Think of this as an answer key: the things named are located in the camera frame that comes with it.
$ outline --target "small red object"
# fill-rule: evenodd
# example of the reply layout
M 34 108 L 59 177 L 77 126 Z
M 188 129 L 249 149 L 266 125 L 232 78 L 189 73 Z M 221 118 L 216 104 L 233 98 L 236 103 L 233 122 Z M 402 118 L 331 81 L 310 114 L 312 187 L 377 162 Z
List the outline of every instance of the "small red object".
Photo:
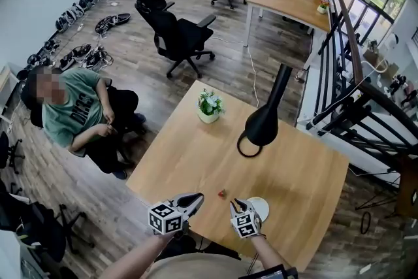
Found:
M 225 188 L 217 194 L 219 197 L 224 198 L 227 195 Z

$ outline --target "white pot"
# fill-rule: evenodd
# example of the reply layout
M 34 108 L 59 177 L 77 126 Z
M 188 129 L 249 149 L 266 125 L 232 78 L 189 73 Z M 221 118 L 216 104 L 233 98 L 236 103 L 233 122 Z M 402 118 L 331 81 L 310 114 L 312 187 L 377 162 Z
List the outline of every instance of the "white pot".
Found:
M 197 109 L 197 115 L 199 115 L 199 118 L 204 123 L 212 123 L 215 122 L 219 118 L 219 114 L 213 114 L 213 115 L 206 115 L 204 112 L 202 112 L 199 108 Z
M 327 13 L 327 9 L 326 8 L 323 8 L 323 7 L 321 7 L 321 6 L 318 6 L 318 8 L 316 9 L 319 13 L 321 13 L 321 14 L 325 14 L 325 13 Z

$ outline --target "potted plant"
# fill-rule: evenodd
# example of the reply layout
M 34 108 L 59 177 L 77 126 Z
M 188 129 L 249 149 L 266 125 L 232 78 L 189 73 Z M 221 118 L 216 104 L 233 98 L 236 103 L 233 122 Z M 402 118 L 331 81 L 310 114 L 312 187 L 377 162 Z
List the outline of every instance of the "potted plant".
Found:
M 329 6 L 329 1 L 321 0 L 321 4 L 318 6 L 317 11 L 321 14 L 327 13 L 327 8 Z
M 197 115 L 204 123 L 215 122 L 219 115 L 225 113 L 222 99 L 215 95 L 215 92 L 209 92 L 206 88 L 199 94 L 197 107 Z

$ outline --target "white round plate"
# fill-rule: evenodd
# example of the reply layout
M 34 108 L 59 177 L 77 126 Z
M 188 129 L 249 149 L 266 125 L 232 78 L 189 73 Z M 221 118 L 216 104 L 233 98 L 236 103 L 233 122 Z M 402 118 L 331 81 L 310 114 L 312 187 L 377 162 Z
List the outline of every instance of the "white round plate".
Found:
M 252 197 L 248 201 L 253 204 L 255 211 L 260 215 L 261 221 L 264 222 L 268 216 L 268 203 L 263 198 Z

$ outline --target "black hair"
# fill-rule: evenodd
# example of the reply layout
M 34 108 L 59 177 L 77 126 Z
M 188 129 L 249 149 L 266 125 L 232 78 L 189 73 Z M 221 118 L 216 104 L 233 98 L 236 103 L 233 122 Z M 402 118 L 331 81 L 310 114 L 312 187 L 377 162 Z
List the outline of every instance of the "black hair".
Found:
M 38 81 L 38 74 L 45 73 L 45 69 L 48 69 L 45 65 L 38 65 L 30 70 L 29 74 L 27 75 L 26 80 L 26 92 L 33 98 L 37 97 L 37 81 Z M 61 70 L 58 68 L 50 68 L 51 73 L 53 74 L 60 74 L 62 73 Z

